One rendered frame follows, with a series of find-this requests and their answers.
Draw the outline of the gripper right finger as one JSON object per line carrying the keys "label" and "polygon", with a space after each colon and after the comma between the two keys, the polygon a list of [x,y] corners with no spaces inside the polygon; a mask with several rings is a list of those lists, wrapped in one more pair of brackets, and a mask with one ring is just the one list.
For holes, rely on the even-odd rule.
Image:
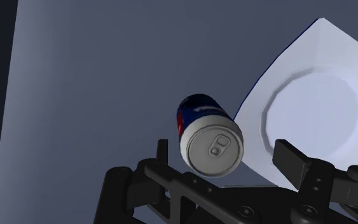
{"label": "gripper right finger", "polygon": [[274,166],[297,189],[292,224],[351,224],[335,218],[329,203],[338,203],[358,221],[358,165],[341,171],[325,160],[310,158],[285,139],[275,142]]}

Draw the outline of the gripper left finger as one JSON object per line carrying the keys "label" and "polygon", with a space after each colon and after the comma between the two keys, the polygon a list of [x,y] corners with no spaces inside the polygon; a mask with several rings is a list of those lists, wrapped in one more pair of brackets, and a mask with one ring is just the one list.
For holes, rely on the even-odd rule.
{"label": "gripper left finger", "polygon": [[106,172],[93,224],[146,224],[134,211],[148,206],[165,224],[228,224],[223,193],[192,172],[180,173],[167,163],[168,141],[158,141],[155,158],[135,170]]}

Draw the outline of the white square plate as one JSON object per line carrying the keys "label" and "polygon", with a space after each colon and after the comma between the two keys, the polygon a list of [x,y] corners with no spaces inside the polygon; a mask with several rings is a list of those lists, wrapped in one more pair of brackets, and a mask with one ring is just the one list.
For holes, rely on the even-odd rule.
{"label": "white square plate", "polygon": [[275,185],[292,188],[272,162],[277,139],[337,169],[358,165],[358,41],[317,19],[262,74],[235,122],[243,162]]}

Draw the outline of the blue and red soda can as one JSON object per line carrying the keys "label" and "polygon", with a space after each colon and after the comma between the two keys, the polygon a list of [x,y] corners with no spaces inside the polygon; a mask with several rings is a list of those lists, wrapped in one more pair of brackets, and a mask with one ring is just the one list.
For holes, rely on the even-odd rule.
{"label": "blue and red soda can", "polygon": [[177,129],[183,160],[199,175],[220,178],[242,161],[242,131],[210,96],[193,94],[177,109]]}

